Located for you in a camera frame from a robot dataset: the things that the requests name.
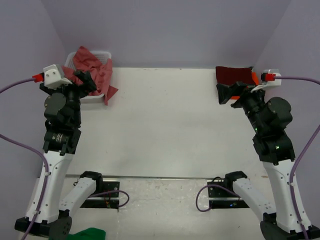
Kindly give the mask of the pink t shirt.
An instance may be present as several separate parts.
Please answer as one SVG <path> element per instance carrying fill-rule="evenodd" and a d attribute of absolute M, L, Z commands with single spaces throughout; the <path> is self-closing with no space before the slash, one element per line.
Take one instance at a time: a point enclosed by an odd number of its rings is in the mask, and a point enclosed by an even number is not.
<path fill-rule="evenodd" d="M 88 96 L 97 96 L 105 94 L 104 104 L 107 106 L 108 101 L 117 93 L 118 89 L 111 86 L 113 75 L 113 61 L 108 59 L 107 63 L 102 64 L 92 53 L 84 46 L 80 46 L 73 57 L 75 69 L 62 66 L 64 73 L 80 70 L 82 72 L 89 71 L 97 90 Z"/>

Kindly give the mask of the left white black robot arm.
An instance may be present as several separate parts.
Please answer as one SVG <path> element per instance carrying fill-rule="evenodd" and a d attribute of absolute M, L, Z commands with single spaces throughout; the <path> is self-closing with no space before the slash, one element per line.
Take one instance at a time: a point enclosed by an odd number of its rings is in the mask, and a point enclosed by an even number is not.
<path fill-rule="evenodd" d="M 65 240 L 76 211 L 89 196 L 97 197 L 104 190 L 101 174 L 86 171 L 70 193 L 61 197 L 81 137 L 80 100 L 97 89 L 88 71 L 77 70 L 74 75 L 82 82 L 80 85 L 70 81 L 55 65 L 32 77 L 48 97 L 44 102 L 43 153 L 37 152 L 43 162 L 40 178 L 29 210 L 14 225 L 15 230 L 23 233 L 23 239 L 31 234 Z"/>

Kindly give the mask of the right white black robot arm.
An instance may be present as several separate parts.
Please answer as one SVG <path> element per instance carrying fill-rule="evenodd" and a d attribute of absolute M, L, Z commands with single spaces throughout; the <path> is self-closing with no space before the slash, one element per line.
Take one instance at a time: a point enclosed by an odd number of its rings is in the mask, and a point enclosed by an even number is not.
<path fill-rule="evenodd" d="M 223 191 L 239 196 L 260 221 L 266 240 L 318 240 L 320 229 L 309 220 L 295 179 L 295 152 L 285 129 L 293 120 L 291 105 L 281 97 L 265 101 L 267 89 L 278 87 L 281 80 L 266 81 L 257 86 L 243 82 L 218 83 L 218 102 L 223 105 L 233 96 L 231 107 L 243 109 L 255 135 L 253 147 L 267 172 L 274 201 L 268 201 L 242 172 L 225 175 Z"/>

